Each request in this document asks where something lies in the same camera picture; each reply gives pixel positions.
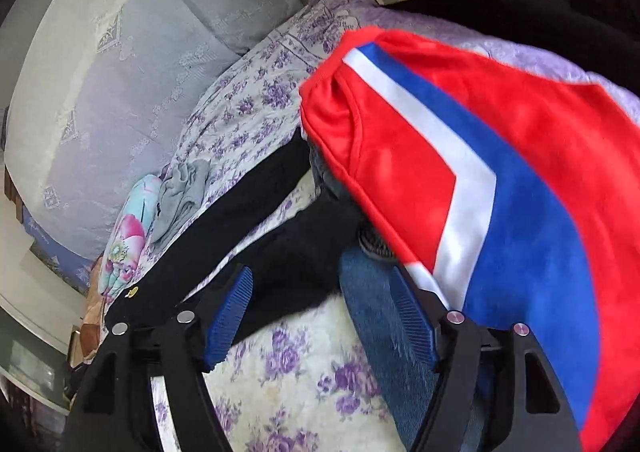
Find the blue denim jeans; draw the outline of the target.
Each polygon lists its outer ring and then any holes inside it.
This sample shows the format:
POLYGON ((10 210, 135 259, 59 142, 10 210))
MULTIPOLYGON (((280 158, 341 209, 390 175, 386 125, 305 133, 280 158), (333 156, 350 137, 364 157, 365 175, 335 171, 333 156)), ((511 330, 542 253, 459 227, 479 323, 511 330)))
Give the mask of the blue denim jeans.
POLYGON ((320 396, 335 397, 341 418, 360 411, 394 420, 406 448, 418 436, 437 375, 416 359, 390 295, 396 258, 369 220, 341 256, 338 275, 360 343, 320 377, 320 396))

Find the blue patterned pillow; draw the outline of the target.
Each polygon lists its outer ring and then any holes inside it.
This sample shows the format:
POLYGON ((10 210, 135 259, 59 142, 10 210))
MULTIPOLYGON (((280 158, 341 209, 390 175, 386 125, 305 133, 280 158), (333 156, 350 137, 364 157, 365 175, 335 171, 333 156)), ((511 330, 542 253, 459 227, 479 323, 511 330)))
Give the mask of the blue patterned pillow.
POLYGON ((87 295, 93 262, 57 243, 44 231, 43 227, 36 223, 26 206, 22 206, 22 215, 23 228, 34 239, 29 250, 55 276, 81 295, 87 295))

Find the folded teal pink floral blanket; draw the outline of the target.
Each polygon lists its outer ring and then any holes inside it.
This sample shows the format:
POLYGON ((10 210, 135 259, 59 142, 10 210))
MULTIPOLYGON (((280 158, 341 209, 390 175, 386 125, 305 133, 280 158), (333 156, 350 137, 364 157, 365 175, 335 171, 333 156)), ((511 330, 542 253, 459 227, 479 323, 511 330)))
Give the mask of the folded teal pink floral blanket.
POLYGON ((99 279, 99 293, 109 301, 136 274, 155 216, 161 183, 152 174, 143 176, 130 190, 117 216, 103 254, 99 279))

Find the black pants with smiley patch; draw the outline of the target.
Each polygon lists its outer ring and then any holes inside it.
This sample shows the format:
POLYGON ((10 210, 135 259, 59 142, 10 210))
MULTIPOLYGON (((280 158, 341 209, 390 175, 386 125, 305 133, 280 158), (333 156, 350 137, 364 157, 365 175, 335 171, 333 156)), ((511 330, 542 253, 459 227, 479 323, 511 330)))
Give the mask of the black pants with smiley patch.
POLYGON ((160 259, 108 308, 104 322, 151 328, 193 303, 208 287, 250 268, 254 287, 237 342, 294 313, 317 307, 338 289, 338 262, 364 216, 328 188, 287 220, 276 212, 310 172, 299 134, 246 173, 179 235, 160 259), (273 227, 268 224, 276 221, 273 227))

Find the lavender lace headboard cover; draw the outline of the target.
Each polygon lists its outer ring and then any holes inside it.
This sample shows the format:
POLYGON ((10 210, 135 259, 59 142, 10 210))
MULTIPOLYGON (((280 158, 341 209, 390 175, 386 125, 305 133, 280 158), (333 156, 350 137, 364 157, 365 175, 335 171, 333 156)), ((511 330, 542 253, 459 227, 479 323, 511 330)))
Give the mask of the lavender lace headboard cover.
POLYGON ((36 223, 102 252, 132 185, 205 90, 309 0, 52 0, 11 99, 4 160, 36 223))

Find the brown gold pillow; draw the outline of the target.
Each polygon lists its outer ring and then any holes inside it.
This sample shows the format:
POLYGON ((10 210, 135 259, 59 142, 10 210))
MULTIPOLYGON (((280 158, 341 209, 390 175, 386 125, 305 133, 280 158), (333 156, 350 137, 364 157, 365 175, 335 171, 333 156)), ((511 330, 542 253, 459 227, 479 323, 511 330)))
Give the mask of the brown gold pillow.
POLYGON ((99 257, 90 271, 86 310, 81 326, 74 328, 70 342, 70 366, 76 368, 81 362, 88 362, 96 354, 101 342, 104 297, 99 293, 99 279, 102 258, 99 257))

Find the grey folded garment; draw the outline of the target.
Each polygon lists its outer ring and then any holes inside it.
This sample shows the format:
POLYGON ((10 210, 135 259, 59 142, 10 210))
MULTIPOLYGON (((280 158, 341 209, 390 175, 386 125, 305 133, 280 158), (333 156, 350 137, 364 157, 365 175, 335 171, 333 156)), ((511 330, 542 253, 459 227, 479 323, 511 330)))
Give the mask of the grey folded garment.
POLYGON ((209 160, 178 163, 160 185, 150 244, 166 245, 201 206, 210 172, 209 160))

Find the red blue white garment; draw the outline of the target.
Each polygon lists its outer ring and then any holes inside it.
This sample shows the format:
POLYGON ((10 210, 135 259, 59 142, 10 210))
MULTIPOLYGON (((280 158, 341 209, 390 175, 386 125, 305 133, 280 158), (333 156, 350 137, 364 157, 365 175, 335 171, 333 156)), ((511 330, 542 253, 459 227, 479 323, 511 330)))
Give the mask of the red blue white garment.
POLYGON ((419 287, 526 323, 582 447, 639 394, 639 128, 597 84, 401 30, 345 33, 300 89, 333 175, 419 287))

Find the window with white frame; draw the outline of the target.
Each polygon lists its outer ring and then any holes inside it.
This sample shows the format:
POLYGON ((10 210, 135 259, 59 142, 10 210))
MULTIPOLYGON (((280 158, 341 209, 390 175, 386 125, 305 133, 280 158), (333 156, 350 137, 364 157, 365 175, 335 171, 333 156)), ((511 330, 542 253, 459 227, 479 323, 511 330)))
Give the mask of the window with white frame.
POLYGON ((68 414, 63 394, 65 354, 1 310, 1 374, 48 408, 68 414))

